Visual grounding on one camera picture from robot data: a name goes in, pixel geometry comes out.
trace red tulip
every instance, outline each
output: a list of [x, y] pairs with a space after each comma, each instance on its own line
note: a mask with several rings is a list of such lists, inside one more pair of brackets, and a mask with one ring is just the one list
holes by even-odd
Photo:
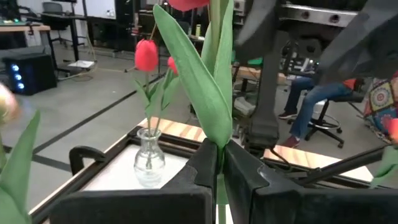
[[135, 53], [136, 68], [141, 71], [153, 71], [158, 63], [157, 47], [153, 40], [140, 40]]
[[209, 4], [209, 1], [210, 0], [169, 0], [169, 4], [173, 8], [184, 12], [194, 8], [206, 6]]
[[169, 65], [169, 67], [173, 70], [174, 74], [178, 74], [177, 68], [174, 63], [174, 58], [169, 57], [169, 59], [167, 60], [167, 65]]
[[398, 119], [394, 118], [390, 120], [390, 125], [388, 127], [388, 132], [390, 137], [395, 142], [398, 142]]

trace computer tower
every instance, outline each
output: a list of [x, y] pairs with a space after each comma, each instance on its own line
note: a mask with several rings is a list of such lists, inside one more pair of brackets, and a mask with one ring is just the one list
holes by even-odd
[[24, 54], [3, 58], [10, 89], [17, 94], [33, 95], [57, 87], [51, 56]]

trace tulip leaf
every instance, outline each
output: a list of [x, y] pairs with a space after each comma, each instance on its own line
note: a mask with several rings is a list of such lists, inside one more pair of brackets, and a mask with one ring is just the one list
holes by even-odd
[[221, 0], [210, 1], [210, 20], [211, 20], [211, 49], [212, 55], [217, 55], [218, 44], [221, 32]]
[[214, 79], [224, 99], [228, 104], [228, 109], [232, 113], [232, 78], [231, 78], [231, 57], [232, 57], [232, 18], [233, 18], [233, 4], [234, 1], [228, 0], [226, 7], [223, 28], [221, 30], [222, 40], [218, 46], [218, 53], [216, 58], [216, 65], [214, 69]]
[[142, 86], [142, 84], [135, 78], [134, 79], [134, 85], [136, 86], [137, 92], [139, 95], [141, 95], [142, 101], [145, 104], [145, 108], [147, 108], [149, 106], [149, 99], [148, 96], [145, 92], [144, 87]]
[[30, 216], [17, 208], [14, 199], [2, 188], [0, 188], [0, 220], [1, 223], [31, 224]]
[[225, 189], [224, 174], [217, 175], [217, 205], [227, 205], [228, 196]]
[[398, 150], [392, 146], [384, 149], [380, 166], [374, 176], [370, 188], [373, 189], [384, 182], [392, 174], [398, 170]]
[[163, 82], [163, 90], [165, 90], [168, 85], [170, 84], [170, 82], [173, 80], [173, 78], [175, 77], [175, 74], [173, 72], [173, 70], [168, 69], [166, 72], [166, 76], [164, 78], [164, 82]]
[[203, 63], [206, 65], [207, 70], [209, 70], [209, 73], [214, 76], [214, 66], [216, 63], [217, 49], [213, 48], [212, 40], [213, 39], [211, 38], [211, 23], [209, 23], [209, 26], [207, 27], [206, 31], [205, 41], [201, 49], [201, 59], [203, 60]]
[[174, 58], [178, 76], [206, 136], [217, 144], [221, 154], [232, 134], [232, 117], [213, 76], [178, 23], [159, 5], [154, 17], [163, 40]]
[[155, 89], [154, 93], [152, 94], [152, 96], [150, 96], [149, 104], [145, 108], [145, 114], [147, 115], [147, 118], [153, 117], [153, 115], [155, 113], [156, 106], [157, 106], [157, 99], [159, 98], [160, 94], [162, 93], [162, 88], [159, 86], [160, 85], [154, 86], [154, 87], [156, 87], [156, 89]]
[[30, 163], [32, 161], [33, 147], [36, 139], [37, 128], [40, 122], [40, 112], [36, 111], [34, 117], [18, 139], [11, 151], [10, 158], [0, 175], [0, 194], [8, 194], [15, 205], [6, 205], [2, 202], [0, 211], [9, 213], [14, 217], [15, 212], [27, 214], [26, 197], [29, 183]]
[[6, 152], [2, 145], [2, 139], [1, 139], [1, 135], [0, 135], [0, 174], [1, 174], [1, 171], [4, 169], [4, 166], [6, 165], [6, 163], [7, 163]]
[[166, 109], [166, 107], [170, 104], [173, 98], [173, 94], [178, 87], [178, 83], [180, 82], [180, 78], [173, 78], [170, 84], [166, 87], [163, 93], [162, 98], [162, 111]]
[[157, 86], [159, 85], [159, 83], [160, 83], [160, 82], [157, 82], [157, 83], [155, 83], [155, 84], [152, 85], [152, 88], [149, 90], [149, 93], [148, 93], [148, 98], [149, 98], [149, 99], [150, 99], [150, 98], [154, 95], [154, 93], [156, 92], [156, 89], [157, 89]]

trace patterned fabric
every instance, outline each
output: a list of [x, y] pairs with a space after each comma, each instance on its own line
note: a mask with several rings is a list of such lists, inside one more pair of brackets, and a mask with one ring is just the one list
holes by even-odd
[[398, 115], [398, 72], [391, 81], [374, 79], [364, 109], [364, 117], [381, 133], [387, 134], [389, 120]]

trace whiteboard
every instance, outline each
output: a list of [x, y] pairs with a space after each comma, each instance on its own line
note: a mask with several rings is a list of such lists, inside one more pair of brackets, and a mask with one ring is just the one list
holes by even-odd
[[[116, 19], [114, 0], [86, 0], [86, 9], [87, 16], [103, 19]], [[85, 14], [83, 10], [83, 0], [77, 0], [77, 3], [75, 4], [75, 14]]]

